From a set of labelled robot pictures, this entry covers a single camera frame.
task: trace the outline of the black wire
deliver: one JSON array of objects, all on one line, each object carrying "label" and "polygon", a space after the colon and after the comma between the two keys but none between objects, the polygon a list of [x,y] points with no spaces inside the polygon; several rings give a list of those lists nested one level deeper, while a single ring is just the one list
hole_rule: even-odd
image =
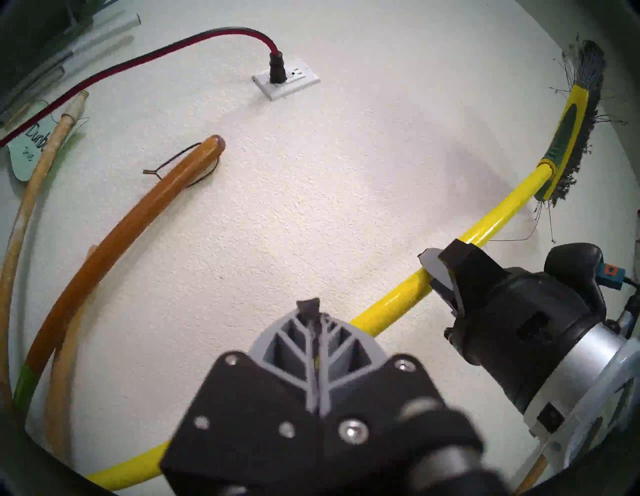
[{"label": "black wire", "polygon": [[555,244],[556,240],[554,239],[554,227],[551,225],[551,205],[549,201],[547,201],[547,210],[549,211],[549,229],[551,229],[551,243]]},{"label": "black wire", "polygon": [[625,339],[631,339],[631,336],[634,333],[634,329],[636,328],[637,322],[638,322],[638,317],[634,316],[631,322],[629,322],[628,324],[627,333],[625,334]]},{"label": "black wire", "polygon": [[[158,174],[158,171],[170,164],[171,162],[173,162],[174,160],[176,160],[176,158],[178,158],[180,155],[188,152],[189,150],[191,150],[192,148],[197,147],[198,145],[201,145],[202,142],[199,141],[198,143],[194,143],[188,147],[186,147],[184,150],[181,150],[180,152],[176,153],[173,157],[171,157],[169,160],[167,160],[166,162],[164,162],[162,165],[158,166],[156,169],[143,169],[142,174],[152,174],[155,175],[159,180],[162,180],[162,177],[160,177],[160,174]],[[198,184],[200,181],[208,178],[211,174],[213,174],[213,171],[216,169],[216,167],[218,167],[218,162],[220,162],[220,157],[218,157],[218,159],[216,160],[216,163],[214,164],[213,168],[207,172],[205,175],[197,178],[195,181],[193,181],[190,185],[187,186],[187,188],[190,188],[191,186],[195,186],[196,184]]]},{"label": "black wire", "polygon": [[8,133],[6,136],[3,136],[2,138],[0,138],[0,148],[5,146],[7,143],[9,143],[9,141],[11,141],[15,137],[17,137],[19,134],[22,134],[24,131],[29,129],[33,124],[38,122],[44,116],[50,114],[52,111],[54,111],[55,109],[60,107],[66,101],[68,101],[71,98],[73,98],[74,96],[76,96],[82,90],[87,89],[92,84],[95,84],[98,81],[101,81],[101,80],[103,80],[103,79],[105,79],[107,77],[110,77],[110,76],[113,76],[113,75],[118,74],[120,72],[123,72],[124,70],[128,70],[128,69],[131,69],[133,67],[137,67],[138,65],[141,65],[141,64],[144,64],[144,63],[147,63],[147,62],[151,62],[152,60],[155,60],[155,59],[160,58],[160,57],[162,57],[164,55],[173,53],[175,51],[178,51],[178,50],[180,50],[182,48],[188,47],[188,46],[193,45],[195,43],[198,43],[198,42],[201,42],[201,41],[204,41],[204,40],[208,40],[208,39],[214,38],[216,36],[224,36],[224,35],[245,35],[245,36],[250,36],[252,38],[256,38],[256,39],[260,40],[261,42],[265,43],[269,47],[269,50],[271,51],[272,54],[276,55],[276,54],[279,53],[278,52],[278,47],[273,42],[273,40],[270,39],[270,37],[268,37],[264,33],[261,33],[260,31],[256,31],[255,29],[239,28],[239,27],[209,29],[207,31],[204,31],[203,33],[199,33],[197,35],[189,36],[188,38],[185,38],[183,40],[179,40],[177,42],[171,43],[170,45],[167,45],[166,47],[158,48],[156,50],[153,50],[152,52],[142,54],[142,55],[140,55],[138,57],[135,57],[135,58],[133,58],[131,60],[127,60],[125,62],[121,62],[119,64],[116,64],[116,65],[112,66],[112,67],[109,67],[107,69],[101,70],[100,72],[97,72],[96,74],[94,74],[92,76],[87,77],[83,81],[80,81],[80,83],[75,85],[73,88],[67,90],[62,96],[60,96],[57,99],[53,100],[53,102],[51,102],[51,105],[47,106],[46,108],[43,108],[40,112],[38,112],[36,115],[33,115],[31,118],[27,119],[25,122],[20,124],[14,130],[12,130],[10,133]]},{"label": "black wire", "polygon": [[625,277],[623,279],[624,282],[626,282],[627,284],[635,287],[636,289],[640,289],[640,284],[637,283],[636,281],[634,281],[633,279],[629,278],[629,277]]},{"label": "black wire", "polygon": [[536,212],[536,225],[533,226],[533,231],[531,231],[531,233],[527,237],[524,237],[522,239],[490,239],[489,241],[526,241],[528,240],[531,236],[533,236],[533,233],[536,231],[536,227],[538,227],[538,222],[540,221],[540,216],[542,214],[542,202],[538,202],[538,206],[536,207],[534,212]]},{"label": "black wire", "polygon": [[[46,103],[47,105],[49,105],[49,102],[47,102],[46,100],[43,100],[43,99],[36,100],[36,102],[44,102],[44,103]],[[56,124],[60,124],[60,121],[59,121],[59,120],[55,120],[55,119],[53,118],[53,114],[49,114],[49,117],[51,117],[51,120],[52,120],[53,122],[55,122]],[[79,125],[78,127],[76,127],[75,131],[74,131],[74,132],[72,132],[72,133],[68,136],[67,140],[69,140],[69,139],[71,138],[71,136],[73,136],[75,133],[77,133],[78,131],[80,131],[80,128],[81,128],[82,126],[84,126],[87,122],[89,122],[89,121],[91,120],[91,118],[90,118],[89,116],[87,116],[87,117],[80,117],[78,120],[76,120],[76,121],[74,122],[74,126],[75,126],[78,122],[80,122],[82,119],[85,119],[85,121],[84,121],[81,125]]]}]

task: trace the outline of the white wall plate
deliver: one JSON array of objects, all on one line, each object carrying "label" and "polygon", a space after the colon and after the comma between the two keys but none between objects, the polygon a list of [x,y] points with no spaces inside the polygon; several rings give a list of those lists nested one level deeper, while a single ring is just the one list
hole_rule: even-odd
[{"label": "white wall plate", "polygon": [[291,62],[285,60],[284,70],[287,74],[287,80],[281,84],[271,84],[269,82],[269,70],[256,74],[251,79],[267,95],[269,100],[277,100],[320,82],[320,78],[300,59],[295,59]]}]

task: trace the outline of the paper tag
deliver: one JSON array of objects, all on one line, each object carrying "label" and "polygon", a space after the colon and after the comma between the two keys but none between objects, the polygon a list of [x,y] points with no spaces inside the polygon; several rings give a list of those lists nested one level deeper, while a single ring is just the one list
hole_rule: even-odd
[{"label": "paper tag", "polygon": [[[36,102],[29,109],[29,117],[36,115],[47,106],[46,102]],[[56,127],[56,121],[51,115],[43,117],[41,121],[32,125],[7,145],[11,154],[13,173],[21,181],[28,181],[36,168],[44,145]]]}]

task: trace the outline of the metal cylinder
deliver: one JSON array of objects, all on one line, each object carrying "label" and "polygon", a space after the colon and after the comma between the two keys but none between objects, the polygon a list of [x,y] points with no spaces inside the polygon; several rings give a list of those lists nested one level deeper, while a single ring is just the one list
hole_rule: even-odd
[{"label": "metal cylinder", "polygon": [[448,479],[481,467],[480,454],[473,448],[447,446],[429,453],[409,470],[409,487],[422,492]]},{"label": "metal cylinder", "polygon": [[[593,386],[624,341],[604,324],[598,323],[571,348],[524,413],[524,421],[536,437],[544,441],[555,432]],[[549,424],[548,415],[560,417]]]}]

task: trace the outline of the yellow broom handle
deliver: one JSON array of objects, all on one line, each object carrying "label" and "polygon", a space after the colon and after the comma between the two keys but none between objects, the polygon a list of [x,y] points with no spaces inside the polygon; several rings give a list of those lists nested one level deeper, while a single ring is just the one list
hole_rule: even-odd
[{"label": "yellow broom handle", "polygon": [[[484,245],[542,188],[551,174],[551,167],[541,163],[496,208],[465,232],[460,240],[476,246]],[[351,324],[374,337],[377,336],[431,292],[430,281],[431,275],[426,270],[418,270],[382,300],[354,318]]]},{"label": "yellow broom handle", "polygon": [[[465,232],[460,239],[476,246],[485,244],[536,194],[550,177],[551,167],[541,163],[500,205]],[[426,270],[418,270],[382,300],[374,303],[368,310],[352,320],[351,324],[372,336],[377,336],[431,292],[430,281],[431,276]],[[168,444],[166,442],[156,446],[115,467],[92,474],[88,479],[110,491],[117,491],[148,481],[160,475],[158,464]]]}]

